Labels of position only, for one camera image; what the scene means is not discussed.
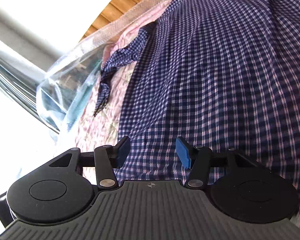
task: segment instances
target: pink fabric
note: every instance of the pink fabric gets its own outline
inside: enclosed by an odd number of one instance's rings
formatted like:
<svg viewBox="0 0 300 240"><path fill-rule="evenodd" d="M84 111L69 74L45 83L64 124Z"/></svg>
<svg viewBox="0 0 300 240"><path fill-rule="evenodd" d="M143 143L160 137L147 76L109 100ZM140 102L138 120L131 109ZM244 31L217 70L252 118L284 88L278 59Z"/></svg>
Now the pink fabric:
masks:
<svg viewBox="0 0 300 240"><path fill-rule="evenodd" d="M160 17L171 1L165 0L161 2L128 26L115 44L109 44L105 47L103 62L106 62L117 49L127 46L138 35L142 26ZM75 144L76 147L81 149L81 152L93 151L100 145L115 145L117 143L121 107L135 65L136 62L132 62L117 71L111 80L112 89L108 104L103 111L98 113L96 117L93 117L100 83L100 77L98 78L90 100L79 120ZM84 168L83 176L91 183L96 184L94 168Z"/></svg>

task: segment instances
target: silver screw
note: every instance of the silver screw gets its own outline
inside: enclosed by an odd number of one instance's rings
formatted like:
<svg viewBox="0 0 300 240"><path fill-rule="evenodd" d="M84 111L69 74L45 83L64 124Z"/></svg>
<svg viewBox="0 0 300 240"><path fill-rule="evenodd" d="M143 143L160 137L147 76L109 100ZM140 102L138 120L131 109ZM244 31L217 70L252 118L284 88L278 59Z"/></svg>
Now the silver screw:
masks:
<svg viewBox="0 0 300 240"><path fill-rule="evenodd" d="M115 184L113 179L103 179L100 181L100 186L102 187L112 187Z"/></svg>
<svg viewBox="0 0 300 240"><path fill-rule="evenodd" d="M203 185L203 182L199 179L191 179L188 181L188 185L190 187L201 187Z"/></svg>

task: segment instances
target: compass logo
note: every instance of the compass logo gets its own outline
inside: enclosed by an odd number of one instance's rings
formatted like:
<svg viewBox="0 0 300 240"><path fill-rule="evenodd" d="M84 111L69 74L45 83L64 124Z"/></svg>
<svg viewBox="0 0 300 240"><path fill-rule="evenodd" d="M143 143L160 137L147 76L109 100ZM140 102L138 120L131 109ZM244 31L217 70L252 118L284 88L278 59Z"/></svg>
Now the compass logo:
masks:
<svg viewBox="0 0 300 240"><path fill-rule="evenodd" d="M151 183L148 183L147 186L150 187L150 188L153 188L153 187L155 187L155 186L157 186L157 185L154 184L153 182L151 182Z"/></svg>

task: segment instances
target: fabric pile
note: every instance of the fabric pile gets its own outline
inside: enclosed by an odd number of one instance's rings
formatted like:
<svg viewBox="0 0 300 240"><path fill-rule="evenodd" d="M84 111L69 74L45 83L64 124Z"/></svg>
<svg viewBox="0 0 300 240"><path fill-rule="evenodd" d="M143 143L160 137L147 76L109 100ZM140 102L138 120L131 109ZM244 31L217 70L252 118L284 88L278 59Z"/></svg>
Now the fabric pile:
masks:
<svg viewBox="0 0 300 240"><path fill-rule="evenodd" d="M177 136L235 147L290 180L300 200L300 0L173 0L123 44L104 64L77 147L128 135L119 181L183 182ZM214 169L210 183L223 174Z"/></svg>

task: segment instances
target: black circular pad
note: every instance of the black circular pad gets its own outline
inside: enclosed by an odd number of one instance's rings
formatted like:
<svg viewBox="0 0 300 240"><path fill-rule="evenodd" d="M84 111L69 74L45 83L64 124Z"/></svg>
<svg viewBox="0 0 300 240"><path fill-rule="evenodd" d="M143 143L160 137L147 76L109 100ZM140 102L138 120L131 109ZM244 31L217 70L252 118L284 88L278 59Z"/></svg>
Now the black circular pad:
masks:
<svg viewBox="0 0 300 240"><path fill-rule="evenodd" d="M80 150L67 152L57 157L66 156L67 165L53 159L11 185L7 202L16 217L32 223L56 223L89 206L94 197L92 185L76 173Z"/></svg>
<svg viewBox="0 0 300 240"><path fill-rule="evenodd" d="M293 185L267 169L238 168L218 179L211 198L225 214L249 223L271 223L291 217L298 204Z"/></svg>
<svg viewBox="0 0 300 240"><path fill-rule="evenodd" d="M37 200L54 200L66 193L67 186L58 180L43 180L33 184L30 194Z"/></svg>

